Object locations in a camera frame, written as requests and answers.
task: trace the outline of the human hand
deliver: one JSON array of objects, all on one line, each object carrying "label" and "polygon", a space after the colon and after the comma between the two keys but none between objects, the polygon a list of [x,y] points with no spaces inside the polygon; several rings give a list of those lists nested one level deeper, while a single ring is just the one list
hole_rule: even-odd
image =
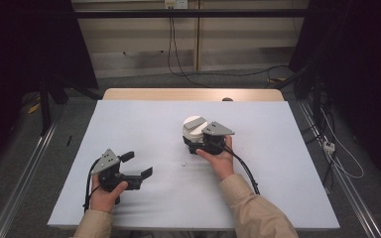
[{"label": "human hand", "polygon": [[[229,149],[232,149],[231,136],[225,136],[225,145]],[[212,155],[204,150],[197,149],[196,153],[209,161],[220,180],[224,180],[227,177],[234,175],[233,156],[228,152],[223,151],[219,155]]]},{"label": "human hand", "polygon": [[98,189],[91,195],[90,209],[111,213],[116,198],[128,187],[128,182],[120,182],[111,192],[100,187],[98,175],[92,176],[92,190]]}]

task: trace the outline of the power strip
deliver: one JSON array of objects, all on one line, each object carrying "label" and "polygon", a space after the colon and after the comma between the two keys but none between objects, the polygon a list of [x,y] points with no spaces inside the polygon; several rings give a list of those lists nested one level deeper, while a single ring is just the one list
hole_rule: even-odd
[{"label": "power strip", "polygon": [[165,0],[166,9],[187,9],[188,0]]},{"label": "power strip", "polygon": [[335,144],[329,141],[323,141],[322,148],[325,152],[329,153],[330,155],[333,154],[335,151]]}]

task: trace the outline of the beige sleeve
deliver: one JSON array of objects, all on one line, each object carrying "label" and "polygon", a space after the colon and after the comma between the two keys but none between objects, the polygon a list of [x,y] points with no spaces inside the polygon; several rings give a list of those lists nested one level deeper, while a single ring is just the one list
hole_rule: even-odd
[{"label": "beige sleeve", "polygon": [[256,195],[241,175],[226,178],[220,187],[234,214],[237,237],[298,237],[287,216]]},{"label": "beige sleeve", "polygon": [[111,234],[113,218],[110,213],[88,209],[73,237],[107,238]]}]

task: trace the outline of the white table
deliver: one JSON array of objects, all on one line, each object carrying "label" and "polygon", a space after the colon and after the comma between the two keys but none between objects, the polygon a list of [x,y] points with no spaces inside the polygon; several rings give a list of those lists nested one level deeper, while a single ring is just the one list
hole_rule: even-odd
[{"label": "white table", "polygon": [[[48,224],[77,226],[89,167],[111,148],[117,155],[135,151],[136,158],[121,165],[126,175],[154,168],[140,190],[121,195],[113,212],[115,227],[233,229],[218,178],[182,140],[182,123],[193,115],[235,131],[235,153],[259,182],[261,194],[280,207],[297,229],[339,227],[287,102],[108,99],[97,104]],[[240,164],[234,168],[248,179]]]}]

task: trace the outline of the black curtain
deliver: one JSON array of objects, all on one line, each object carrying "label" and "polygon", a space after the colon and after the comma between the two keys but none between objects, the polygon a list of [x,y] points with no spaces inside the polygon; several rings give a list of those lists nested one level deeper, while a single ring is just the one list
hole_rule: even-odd
[{"label": "black curtain", "polygon": [[[323,56],[318,74],[354,135],[381,170],[381,1],[345,3],[351,3],[348,14],[340,25],[337,41]],[[317,29],[328,26],[317,23]],[[300,67],[298,60],[312,55],[316,46],[313,42],[322,36],[321,31],[313,29],[306,28],[300,38],[301,47],[292,60],[295,70]]]},{"label": "black curtain", "polygon": [[73,9],[70,0],[0,1],[0,149],[18,117],[22,95],[38,91],[42,78],[59,89],[98,87],[77,20],[20,14],[34,11]]}]

